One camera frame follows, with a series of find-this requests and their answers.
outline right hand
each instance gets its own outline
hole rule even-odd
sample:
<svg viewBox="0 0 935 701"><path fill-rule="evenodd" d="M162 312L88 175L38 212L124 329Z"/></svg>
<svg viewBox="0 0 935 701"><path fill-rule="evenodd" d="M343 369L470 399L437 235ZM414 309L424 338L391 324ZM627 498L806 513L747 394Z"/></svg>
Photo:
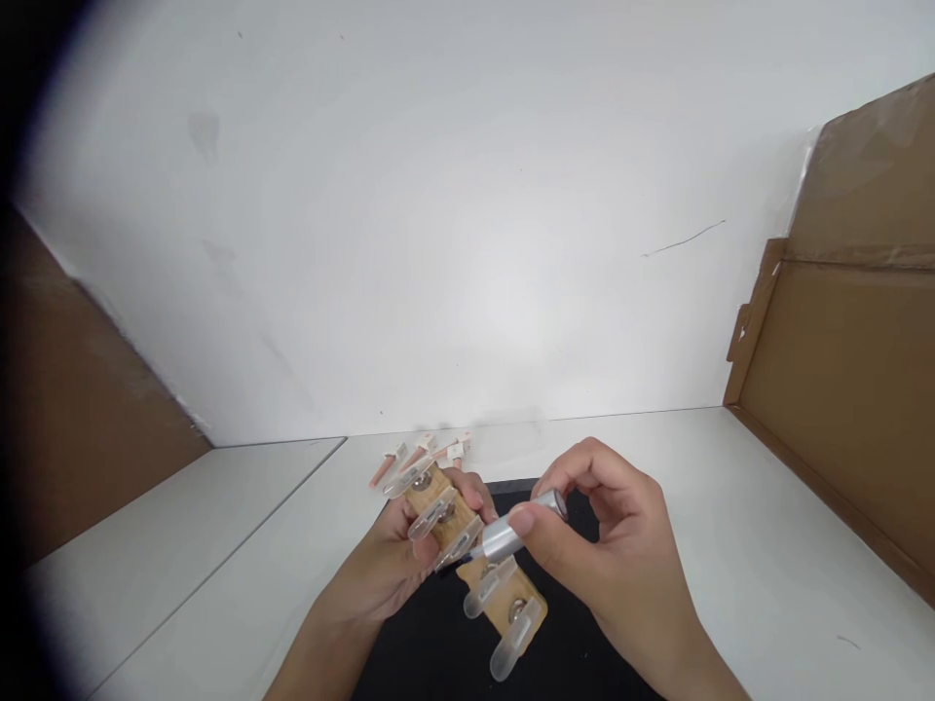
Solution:
<svg viewBox="0 0 935 701"><path fill-rule="evenodd" d="M517 504L510 526L530 554L581 599L611 645L659 694L747 699L694 610L662 488L595 438L560 456L531 498L577 487L600 539L590 543L539 504Z"/></svg>

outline hand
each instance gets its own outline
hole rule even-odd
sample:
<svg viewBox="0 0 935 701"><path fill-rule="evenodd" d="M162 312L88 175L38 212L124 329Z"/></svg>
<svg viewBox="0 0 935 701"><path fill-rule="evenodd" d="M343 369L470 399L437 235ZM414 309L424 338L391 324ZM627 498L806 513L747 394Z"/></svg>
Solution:
<svg viewBox="0 0 935 701"><path fill-rule="evenodd" d="M477 473L443 471L485 524L497 520L490 491ZM409 541L417 516L405 498L390 501L316 603L338 620L383 621L401 609L429 576L439 552L433 537Z"/></svg>
<svg viewBox="0 0 935 701"><path fill-rule="evenodd" d="M530 554L591 609L611 645L659 694L748 698L694 610L658 483L586 438L549 467L532 498L575 487L600 522L598 542L543 506L517 504L509 524Z"/></svg>

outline fingernail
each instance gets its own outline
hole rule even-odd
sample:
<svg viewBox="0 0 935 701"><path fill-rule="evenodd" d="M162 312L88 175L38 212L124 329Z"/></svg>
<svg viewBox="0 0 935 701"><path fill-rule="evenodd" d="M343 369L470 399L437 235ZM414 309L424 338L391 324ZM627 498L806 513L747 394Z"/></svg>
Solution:
<svg viewBox="0 0 935 701"><path fill-rule="evenodd" d="M506 522L516 531L517 535L523 537L533 529L536 524L536 516L528 511L523 504L516 504L510 509Z"/></svg>

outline forearm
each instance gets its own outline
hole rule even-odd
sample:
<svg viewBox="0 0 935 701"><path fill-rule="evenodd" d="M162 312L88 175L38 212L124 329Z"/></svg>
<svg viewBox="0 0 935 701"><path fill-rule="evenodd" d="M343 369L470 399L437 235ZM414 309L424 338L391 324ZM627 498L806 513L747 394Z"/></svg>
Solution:
<svg viewBox="0 0 935 701"><path fill-rule="evenodd" d="M382 623L333 621L312 606L265 701L346 701L351 698Z"/></svg>
<svg viewBox="0 0 935 701"><path fill-rule="evenodd" d="M669 701L750 701L750 696L701 630L673 680Z"/></svg>

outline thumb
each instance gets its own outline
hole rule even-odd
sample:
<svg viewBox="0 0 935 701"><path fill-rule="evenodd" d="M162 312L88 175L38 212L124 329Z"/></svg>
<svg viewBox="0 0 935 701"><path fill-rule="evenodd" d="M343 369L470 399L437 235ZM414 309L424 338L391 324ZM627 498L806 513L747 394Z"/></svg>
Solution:
<svg viewBox="0 0 935 701"><path fill-rule="evenodd" d="M542 569L590 605L598 564L594 546L575 533L558 514L541 504L516 504L509 512L507 522Z"/></svg>

